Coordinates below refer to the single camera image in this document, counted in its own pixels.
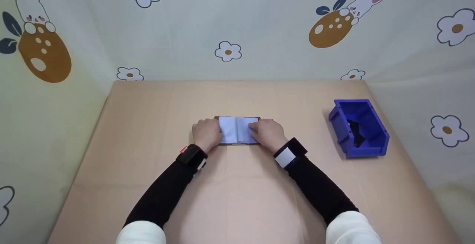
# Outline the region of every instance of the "wristband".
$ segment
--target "wristband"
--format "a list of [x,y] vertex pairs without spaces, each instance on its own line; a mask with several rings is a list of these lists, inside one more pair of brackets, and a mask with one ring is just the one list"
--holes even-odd
[[197,169],[199,171],[206,165],[207,154],[197,145],[190,144],[185,146],[181,151],[177,161]]
[[305,157],[305,154],[307,154],[307,150],[294,137],[284,144],[273,157],[278,165],[285,169]]

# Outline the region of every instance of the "black sleeve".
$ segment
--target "black sleeve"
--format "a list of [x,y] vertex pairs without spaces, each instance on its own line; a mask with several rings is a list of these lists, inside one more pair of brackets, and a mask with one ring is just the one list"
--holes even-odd
[[135,221],[149,221],[163,229],[195,173],[196,167],[174,161],[140,198],[124,227]]
[[[283,146],[276,154],[279,154],[286,146]],[[343,212],[359,212],[345,193],[304,155],[307,152],[304,148],[295,148],[292,152],[295,159],[285,167],[285,170],[327,225]]]

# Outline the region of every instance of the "egg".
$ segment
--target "egg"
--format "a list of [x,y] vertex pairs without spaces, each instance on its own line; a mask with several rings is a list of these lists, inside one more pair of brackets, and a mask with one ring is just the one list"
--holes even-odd
[[50,83],[64,81],[71,72],[68,49],[56,32],[43,24],[34,24],[36,32],[22,34],[18,50],[28,69],[38,78]]
[[312,27],[308,40],[317,48],[327,48],[339,43],[353,27],[352,14],[340,16],[339,11],[326,14]]

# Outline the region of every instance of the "table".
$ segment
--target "table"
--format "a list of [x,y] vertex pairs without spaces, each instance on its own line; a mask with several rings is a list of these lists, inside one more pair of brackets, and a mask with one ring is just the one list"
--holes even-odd
[[[389,132],[385,157],[346,160],[336,144],[333,100],[355,98],[370,99]],[[364,81],[117,81],[49,243],[114,243],[141,195],[192,141],[192,124],[216,115],[280,122],[383,243],[459,242]],[[323,244],[325,227],[265,148],[219,146],[165,234],[169,244]]]

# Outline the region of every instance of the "wallet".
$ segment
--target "wallet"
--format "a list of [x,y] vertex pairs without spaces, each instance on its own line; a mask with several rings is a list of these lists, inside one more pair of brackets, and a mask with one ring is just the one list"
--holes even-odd
[[223,134],[220,145],[248,145],[259,144],[251,137],[252,129],[249,123],[257,122],[260,117],[231,117],[216,116]]

